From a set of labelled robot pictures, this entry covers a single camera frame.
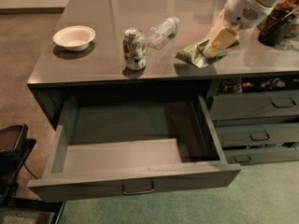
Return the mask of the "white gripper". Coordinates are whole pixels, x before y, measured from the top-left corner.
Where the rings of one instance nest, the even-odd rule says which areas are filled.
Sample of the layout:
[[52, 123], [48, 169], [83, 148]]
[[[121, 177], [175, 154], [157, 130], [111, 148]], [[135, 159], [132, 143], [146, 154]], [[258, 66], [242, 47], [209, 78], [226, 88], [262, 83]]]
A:
[[247, 29], [256, 26], [273, 9], [275, 0], [227, 0], [224, 10], [214, 21], [206, 38], [208, 43], [203, 51], [207, 58], [218, 56], [234, 44], [238, 32], [231, 29], [231, 23]]

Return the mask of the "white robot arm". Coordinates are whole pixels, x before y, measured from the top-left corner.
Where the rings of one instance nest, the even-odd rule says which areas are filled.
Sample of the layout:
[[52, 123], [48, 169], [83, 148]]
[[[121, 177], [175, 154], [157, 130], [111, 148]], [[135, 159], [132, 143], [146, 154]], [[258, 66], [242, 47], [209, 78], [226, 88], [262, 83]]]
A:
[[256, 26], [273, 10], [280, 0], [227, 0], [224, 9], [206, 36], [203, 55], [218, 56], [239, 37], [240, 29]]

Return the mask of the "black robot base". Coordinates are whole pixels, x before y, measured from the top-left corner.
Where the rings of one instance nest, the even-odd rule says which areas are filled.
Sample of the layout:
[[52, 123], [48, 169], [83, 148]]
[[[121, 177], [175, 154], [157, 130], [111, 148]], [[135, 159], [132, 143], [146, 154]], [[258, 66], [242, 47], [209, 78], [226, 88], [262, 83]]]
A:
[[28, 126], [12, 125], [0, 130], [0, 204], [8, 202], [18, 188], [17, 178], [36, 144], [27, 137]]

